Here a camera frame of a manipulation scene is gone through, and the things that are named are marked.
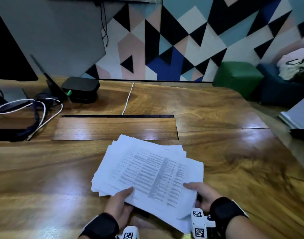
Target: white cable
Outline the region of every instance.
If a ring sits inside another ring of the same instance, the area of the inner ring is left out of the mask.
[[[134,85],[134,82],[132,83],[132,87],[131,87],[130,93],[129,93],[129,95],[128,95],[128,99],[126,100],[126,106],[128,105],[128,100],[129,100],[129,97],[130,97],[130,94],[131,94],[131,91],[132,91],[133,85]],[[126,110],[126,106],[124,107],[123,112],[122,112],[122,114],[121,114],[121,115],[123,115],[123,113],[125,112],[125,110]]]
[[[45,98],[45,100],[55,100],[55,101],[60,102],[59,100],[56,100],[56,99],[53,99],[53,98]],[[6,105],[8,105],[8,104],[11,104],[11,103],[13,103],[13,102],[18,102],[18,101],[35,101],[35,99],[21,99],[21,100],[11,101],[11,102],[2,104],[2,105],[0,106],[0,108],[2,108],[3,106],[6,106]],[[49,118],[46,122],[43,123],[43,121],[44,121],[44,119],[45,119],[45,116],[46,116],[46,105],[45,105],[43,102],[41,102],[41,101],[38,101],[38,102],[40,102],[41,104],[43,104],[43,107],[44,107],[43,117],[42,117],[42,119],[41,119],[41,121],[40,121],[40,123],[39,123],[37,129],[36,129],[31,135],[29,135],[29,136],[27,137],[27,141],[29,141],[29,140],[34,136],[34,134],[35,134],[40,128],[42,128],[43,126],[45,126],[50,120],[52,120],[55,116],[57,116],[57,115],[62,111],[62,109],[63,109],[63,104],[61,103],[61,108],[60,108],[59,112],[57,112],[55,115],[53,115],[53,116],[52,116],[51,118]],[[13,113],[13,112],[17,112],[17,111],[19,111],[19,110],[21,110],[21,109],[24,109],[24,108],[26,108],[26,107],[28,107],[28,106],[31,106],[32,104],[33,104],[33,103],[27,104],[27,105],[25,105],[25,106],[23,106],[23,107],[21,107],[21,108],[19,108],[19,109],[16,109],[16,110],[13,110],[13,111],[10,111],[10,112],[0,112],[0,114],[3,115],[3,114],[10,114],[10,113]]]

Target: yellow object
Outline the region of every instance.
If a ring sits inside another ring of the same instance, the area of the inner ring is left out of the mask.
[[[181,239],[191,239],[192,236],[191,236],[191,233],[185,233]]]

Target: blue geometric shape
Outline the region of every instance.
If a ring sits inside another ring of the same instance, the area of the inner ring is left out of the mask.
[[[202,76],[202,77],[198,78],[197,80],[194,80],[194,82],[202,82],[203,77],[204,77],[204,76]]]
[[[292,12],[289,17],[293,17],[296,24],[301,24],[304,22],[304,0],[289,0]]]
[[[159,44],[159,55],[168,50],[172,45],[160,35],[160,44]]]
[[[95,79],[94,77],[92,77],[91,75],[88,75],[87,73],[83,73],[80,77],[87,78],[87,79]]]
[[[132,3],[129,4],[131,7],[140,12],[144,18],[150,16],[161,4],[145,4],[145,3]]]
[[[157,73],[157,80],[160,81],[180,81],[184,56],[173,47],[171,65],[165,63],[157,57],[147,66]]]
[[[273,2],[261,9],[262,14],[265,17],[267,23],[269,23],[280,2],[281,0],[274,0]]]
[[[250,15],[248,18],[242,20],[240,23],[236,24],[227,31],[223,32],[219,37],[224,42],[224,44],[226,44],[226,46],[229,47],[232,44],[246,37],[257,14],[258,12],[255,12],[254,14]]]
[[[182,74],[182,76],[183,76],[185,79],[187,79],[188,81],[191,81],[195,69],[196,69],[196,68],[192,68],[192,69],[189,70],[188,72]]]
[[[163,6],[176,18],[179,19],[187,11],[196,6],[203,16],[208,19],[213,0],[163,0]]]

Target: wooden table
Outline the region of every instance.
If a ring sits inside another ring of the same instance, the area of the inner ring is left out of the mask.
[[[132,84],[100,83],[96,103],[67,103],[62,114],[121,114]],[[34,96],[46,83],[2,84]],[[204,163],[204,181],[237,201],[271,238],[304,238],[304,170],[237,92],[136,83],[125,114],[173,114],[179,140],[156,143],[182,144]],[[7,117],[33,116],[27,109]],[[52,141],[58,119],[30,142],[0,142],[0,238],[76,238],[104,208],[107,198],[90,187],[112,141]],[[151,215],[135,214],[131,224],[141,238],[181,236]]]

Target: black wristband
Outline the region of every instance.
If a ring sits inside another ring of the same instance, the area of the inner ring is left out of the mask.
[[[245,216],[242,209],[227,197],[220,197],[215,200],[210,208],[210,216],[216,223],[216,230],[220,237],[226,237],[226,229],[229,222],[236,216]]]
[[[86,225],[79,235],[87,236],[90,239],[114,239],[119,233],[118,222],[108,213],[102,213]]]

